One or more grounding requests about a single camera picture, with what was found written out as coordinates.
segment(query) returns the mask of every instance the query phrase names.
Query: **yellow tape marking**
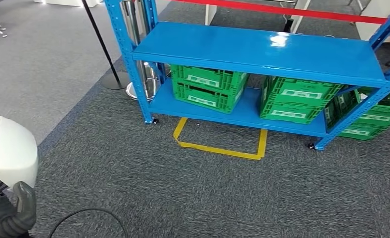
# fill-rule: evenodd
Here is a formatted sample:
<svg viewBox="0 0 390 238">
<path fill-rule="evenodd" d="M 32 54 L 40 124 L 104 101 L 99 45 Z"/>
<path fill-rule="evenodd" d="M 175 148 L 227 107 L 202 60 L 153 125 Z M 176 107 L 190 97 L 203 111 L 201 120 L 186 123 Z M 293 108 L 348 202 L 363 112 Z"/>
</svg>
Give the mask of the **yellow tape marking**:
<svg viewBox="0 0 390 238">
<path fill-rule="evenodd" d="M 260 160 L 261 158 L 263 158 L 265 156 L 266 137 L 268 135 L 267 130 L 261 129 L 260 136 L 259 136 L 258 153 L 257 154 L 250 154 L 250 153 L 245 153 L 245 152 L 226 150 L 226 149 L 221 149 L 221 148 L 216 148 L 216 147 L 211 147 L 211 146 L 206 146 L 206 145 L 199 145 L 199 144 L 179 141 L 178 138 L 179 138 L 186 122 L 187 122 L 187 118 L 181 118 L 179 123 L 177 124 L 176 129 L 173 132 L 174 139 L 177 141 L 177 143 L 181 147 L 194 148 L 194 149 L 198 149 L 198 150 L 202 150 L 202 151 L 237 156 L 237 157 L 246 158 L 246 159 L 253 159 L 253 160 Z"/>
</svg>

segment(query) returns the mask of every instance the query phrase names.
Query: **shelf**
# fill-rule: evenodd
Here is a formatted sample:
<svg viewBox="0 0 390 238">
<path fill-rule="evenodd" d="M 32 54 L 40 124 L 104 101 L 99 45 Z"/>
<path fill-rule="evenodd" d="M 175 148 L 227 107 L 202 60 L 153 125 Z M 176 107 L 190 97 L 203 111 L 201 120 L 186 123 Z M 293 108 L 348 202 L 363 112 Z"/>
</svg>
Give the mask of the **shelf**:
<svg viewBox="0 0 390 238">
<path fill-rule="evenodd" d="M 159 22 L 132 56 L 339 84 L 387 83 L 370 44 L 353 39 Z"/>
<path fill-rule="evenodd" d="M 171 80 L 166 80 L 164 84 L 161 85 L 152 102 L 149 104 L 149 110 L 152 113 L 208 120 L 316 137 L 323 137 L 326 135 L 326 126 L 323 113 L 320 113 L 309 125 L 280 120 L 265 120 L 259 118 L 259 112 L 256 106 L 259 94 L 259 89 L 246 88 L 240 98 L 240 101 L 234 108 L 234 111 L 231 114 L 224 114 L 174 99 Z"/>
</svg>

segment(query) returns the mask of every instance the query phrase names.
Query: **gray carpet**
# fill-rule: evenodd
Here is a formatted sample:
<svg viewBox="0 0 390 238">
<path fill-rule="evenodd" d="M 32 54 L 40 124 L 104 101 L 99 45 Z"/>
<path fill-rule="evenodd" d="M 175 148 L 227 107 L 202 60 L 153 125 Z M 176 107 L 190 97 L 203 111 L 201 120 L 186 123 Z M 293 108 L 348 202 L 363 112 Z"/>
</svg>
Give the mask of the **gray carpet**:
<svg viewBox="0 0 390 238">
<path fill-rule="evenodd" d="M 169 7 L 191 17 L 182 13 L 187 6 Z M 283 24 L 280 16 L 272 23 L 237 10 L 226 17 L 228 11 L 219 9 L 213 23 L 276 30 Z M 348 25 L 313 33 L 356 37 Z M 265 158 L 252 161 L 181 148 L 171 136 L 179 118 L 156 118 L 157 125 L 143 124 L 137 102 L 96 84 L 65 119 L 73 124 L 62 121 L 39 146 L 32 234 L 45 237 L 73 210 L 104 207 L 132 238 L 390 237 L 390 130 L 371 142 L 337 138 L 323 152 L 305 147 L 312 137 L 269 131 Z M 180 139 L 253 152 L 258 136 L 258 129 L 189 120 Z M 109 216 L 87 212 L 55 237 L 122 233 Z"/>
<path fill-rule="evenodd" d="M 91 9 L 113 60 L 120 57 L 103 5 Z M 38 143 L 109 68 L 85 9 L 32 0 L 0 2 L 0 115 Z"/>
</svg>

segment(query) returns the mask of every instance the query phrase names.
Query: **white robot part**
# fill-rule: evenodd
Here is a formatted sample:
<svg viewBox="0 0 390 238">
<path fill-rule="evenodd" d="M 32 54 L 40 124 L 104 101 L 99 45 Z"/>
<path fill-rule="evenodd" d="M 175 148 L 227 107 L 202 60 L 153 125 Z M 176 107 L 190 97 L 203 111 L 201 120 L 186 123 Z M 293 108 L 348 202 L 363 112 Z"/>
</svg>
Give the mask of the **white robot part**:
<svg viewBox="0 0 390 238">
<path fill-rule="evenodd" d="M 0 181 L 13 188 L 20 181 L 34 187 L 39 165 L 33 134 L 0 116 Z"/>
</svg>

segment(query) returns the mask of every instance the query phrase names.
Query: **white label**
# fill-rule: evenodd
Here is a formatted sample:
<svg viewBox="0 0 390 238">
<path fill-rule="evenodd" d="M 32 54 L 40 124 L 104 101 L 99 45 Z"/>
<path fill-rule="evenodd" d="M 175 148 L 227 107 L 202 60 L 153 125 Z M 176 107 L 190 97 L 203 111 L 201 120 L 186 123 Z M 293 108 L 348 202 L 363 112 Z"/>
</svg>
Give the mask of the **white label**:
<svg viewBox="0 0 390 238">
<path fill-rule="evenodd" d="M 197 97 L 194 97 L 192 95 L 187 96 L 187 99 L 190 100 L 190 101 L 193 101 L 193 102 L 197 102 L 197 103 L 202 103 L 202 104 L 208 105 L 210 107 L 216 107 L 217 106 L 216 102 L 208 101 L 208 100 L 205 100 L 205 99 L 202 99 L 202 98 L 197 98 Z"/>
<path fill-rule="evenodd" d="M 306 118 L 305 113 L 293 113 L 293 112 L 285 112 L 285 111 L 278 111 L 273 110 L 272 115 L 282 116 L 282 117 L 291 117 L 291 118 Z"/>
<path fill-rule="evenodd" d="M 390 117 L 384 117 L 384 116 L 378 116 L 378 115 L 370 115 L 370 114 L 363 114 L 360 118 L 362 118 L 362 119 L 370 119 L 370 120 L 390 121 Z"/>
<path fill-rule="evenodd" d="M 206 78 L 199 78 L 199 77 L 196 77 L 196 76 L 193 76 L 193 75 L 188 75 L 187 76 L 187 80 L 193 81 L 193 82 L 197 82 L 197 83 L 206 84 L 206 85 L 217 87 L 217 88 L 220 86 L 219 82 L 212 81 L 212 80 L 209 80 L 209 79 L 206 79 Z"/>
<path fill-rule="evenodd" d="M 330 122 L 331 121 L 331 114 L 329 113 L 329 108 L 325 108 L 324 112 L 325 112 L 326 122 Z"/>
<path fill-rule="evenodd" d="M 240 92 L 237 93 L 237 95 L 235 96 L 235 100 L 237 101 L 238 98 L 241 96 L 241 93 L 243 92 L 243 89 L 240 89 Z"/>
<path fill-rule="evenodd" d="M 266 101 L 266 95 L 268 93 L 268 87 L 265 87 L 264 89 L 262 89 L 262 91 L 263 91 L 263 94 L 262 94 L 262 103 L 263 103 L 264 101 Z"/>
<path fill-rule="evenodd" d="M 343 95 L 340 95 L 338 98 L 339 98 L 339 103 L 341 104 L 345 103 L 345 98 L 343 97 Z"/>
<path fill-rule="evenodd" d="M 303 91 L 296 91 L 290 89 L 285 89 L 281 94 L 287 96 L 312 98 L 312 99 L 320 99 L 322 97 L 321 93 L 303 92 Z"/>
<path fill-rule="evenodd" d="M 354 135 L 369 135 L 370 134 L 369 131 L 350 130 L 350 129 L 344 130 L 343 133 L 354 134 Z"/>
</svg>

